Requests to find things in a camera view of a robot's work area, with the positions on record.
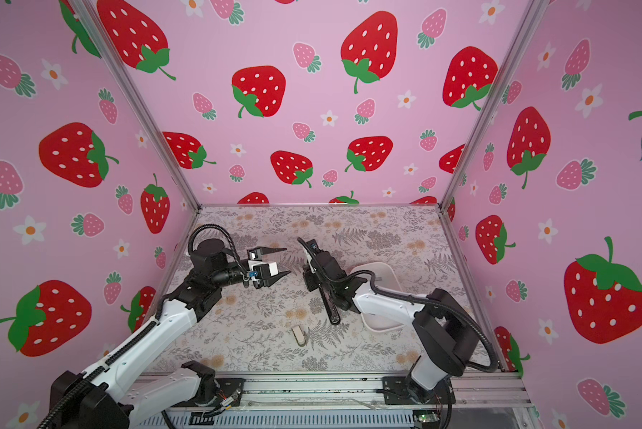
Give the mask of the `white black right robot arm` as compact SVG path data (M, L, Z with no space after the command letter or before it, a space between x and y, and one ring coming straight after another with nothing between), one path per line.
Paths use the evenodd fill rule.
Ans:
M316 241L299 238L298 243L308 261L303 272L307 289L320 293L332 325L340 323L342 311L351 311L414 329L425 355L410 368L403 398L426 403L435 396L438 385L462 376L467 368L488 374L499 370L492 342L447 291L437 288L426 295L413 295L383 289L374 271L346 273Z

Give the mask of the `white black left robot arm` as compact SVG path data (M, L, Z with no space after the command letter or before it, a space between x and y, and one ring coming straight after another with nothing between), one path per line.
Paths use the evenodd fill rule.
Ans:
M240 258L229 232L213 223L191 233L187 250L192 270L158 300L155 313L137 331L81 373L66 371L53 382L41 428L135 428L178 403L217 398L215 371L195 360L139 390L132 387L150 363L215 307L224 287L271 287L287 273L264 261L273 248L253 248Z

